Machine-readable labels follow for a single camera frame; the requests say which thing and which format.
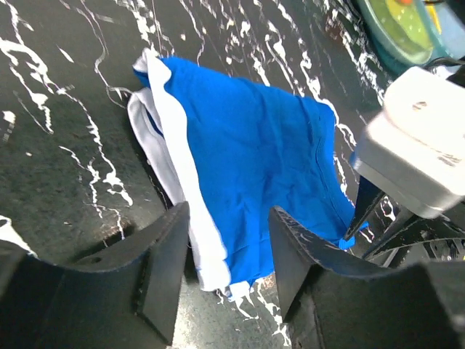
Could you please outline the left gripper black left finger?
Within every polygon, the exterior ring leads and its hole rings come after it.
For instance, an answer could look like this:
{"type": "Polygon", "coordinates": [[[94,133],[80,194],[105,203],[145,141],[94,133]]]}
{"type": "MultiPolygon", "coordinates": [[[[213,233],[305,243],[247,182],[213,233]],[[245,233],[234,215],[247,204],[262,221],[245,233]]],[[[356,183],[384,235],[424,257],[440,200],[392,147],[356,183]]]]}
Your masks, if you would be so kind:
{"type": "Polygon", "coordinates": [[[1,243],[3,348],[167,348],[185,268],[190,208],[72,265],[1,243]]]}

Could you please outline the blue white underwear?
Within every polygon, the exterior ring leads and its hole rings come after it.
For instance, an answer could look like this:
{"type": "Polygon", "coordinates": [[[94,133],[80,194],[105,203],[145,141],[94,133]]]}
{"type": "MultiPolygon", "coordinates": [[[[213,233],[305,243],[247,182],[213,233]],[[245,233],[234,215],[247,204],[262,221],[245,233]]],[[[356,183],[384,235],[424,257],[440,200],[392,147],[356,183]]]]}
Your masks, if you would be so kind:
{"type": "Polygon", "coordinates": [[[133,69],[143,87],[129,99],[130,124],[169,200],[190,206],[202,290],[235,300],[274,271],[274,206],[338,248],[354,246],[328,105],[148,48],[133,69]]]}

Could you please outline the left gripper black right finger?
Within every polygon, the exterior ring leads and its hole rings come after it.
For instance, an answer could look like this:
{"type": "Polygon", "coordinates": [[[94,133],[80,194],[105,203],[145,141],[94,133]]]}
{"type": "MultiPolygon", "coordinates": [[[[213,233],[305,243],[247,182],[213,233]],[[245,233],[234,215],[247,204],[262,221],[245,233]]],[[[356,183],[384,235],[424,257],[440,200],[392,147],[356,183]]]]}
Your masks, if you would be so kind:
{"type": "Polygon", "coordinates": [[[276,206],[269,214],[293,348],[462,348],[464,264],[390,269],[340,250],[276,206]]]}

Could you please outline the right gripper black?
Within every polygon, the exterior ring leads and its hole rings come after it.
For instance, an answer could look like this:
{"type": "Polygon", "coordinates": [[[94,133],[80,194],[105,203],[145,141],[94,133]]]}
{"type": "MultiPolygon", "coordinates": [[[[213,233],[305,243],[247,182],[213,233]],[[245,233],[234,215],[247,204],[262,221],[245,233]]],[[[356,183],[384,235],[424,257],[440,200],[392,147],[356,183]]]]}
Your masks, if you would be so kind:
{"type": "MultiPolygon", "coordinates": [[[[360,175],[355,213],[344,234],[345,241],[368,224],[368,217],[385,196],[384,191],[360,175]]],[[[396,220],[364,252],[363,259],[377,265],[463,261],[464,204],[459,203],[434,219],[401,209],[396,220]]]]}

